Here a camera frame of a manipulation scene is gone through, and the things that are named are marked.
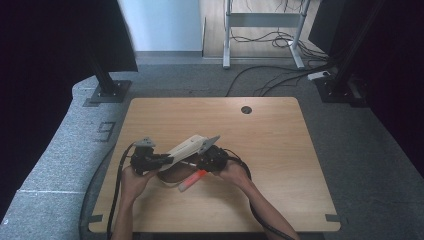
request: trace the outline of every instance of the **white wall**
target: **white wall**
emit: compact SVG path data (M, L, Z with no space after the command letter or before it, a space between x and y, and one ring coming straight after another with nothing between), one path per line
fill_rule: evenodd
M199 0L118 0L134 51L201 51Z

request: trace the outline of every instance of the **black panel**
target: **black panel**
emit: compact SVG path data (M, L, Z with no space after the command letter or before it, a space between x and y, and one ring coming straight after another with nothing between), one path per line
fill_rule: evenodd
M341 3L335 2L323 1L310 40L330 55L338 51L347 53L338 56L339 72L334 81L337 89L346 88L352 76L361 79L368 105L424 175L422 1L369 1L379 6L376 8L364 3L357 5L361 1L347 7L353 1L345 1L342 11L337 11ZM330 15L336 20L339 17L337 27L331 25ZM365 34L351 34L354 41L349 43L346 34L355 27L352 22L362 22L359 29L366 31ZM328 35L319 35L320 29Z
M309 40L329 56L346 51L367 20L373 1L323 0Z

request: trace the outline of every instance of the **forearm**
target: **forearm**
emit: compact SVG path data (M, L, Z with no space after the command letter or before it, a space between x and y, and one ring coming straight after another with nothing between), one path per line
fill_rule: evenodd
M266 223L294 239L300 239L290 223L270 202L268 202L268 200L265 199L252 181L246 179L243 183L240 183L239 187L246 194L247 198L249 198L256 213ZM268 239L282 239L268 229L264 228L264 230Z
M119 202L118 216L115 220L115 228L112 235L112 240L131 240L133 216L132 208L134 201L121 199Z

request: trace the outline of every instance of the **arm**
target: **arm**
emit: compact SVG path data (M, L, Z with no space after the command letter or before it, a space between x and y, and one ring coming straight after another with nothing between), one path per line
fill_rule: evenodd
M225 169L216 173L216 175L239 187L246 194L257 214L265 222L296 240L300 239L290 223L266 200L240 165L233 161L228 161ZM264 228L264 231L268 239L282 239L266 228Z
M135 200L146 188L147 182L155 176L157 171L150 171L143 176L137 175L131 166L122 171L121 200L119 201L118 216L112 240L132 239L133 216L132 208Z

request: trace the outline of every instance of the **orange object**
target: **orange object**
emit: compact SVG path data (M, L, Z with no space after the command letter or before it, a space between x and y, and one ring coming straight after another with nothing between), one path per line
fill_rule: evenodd
M206 173L208 172L206 172L205 170L198 170L197 172L191 174L190 177L188 177L186 180L184 180L184 182L178 185L178 190L180 190L180 192L184 192L193 184L195 184L197 181L199 181L199 179L202 176L204 176Z

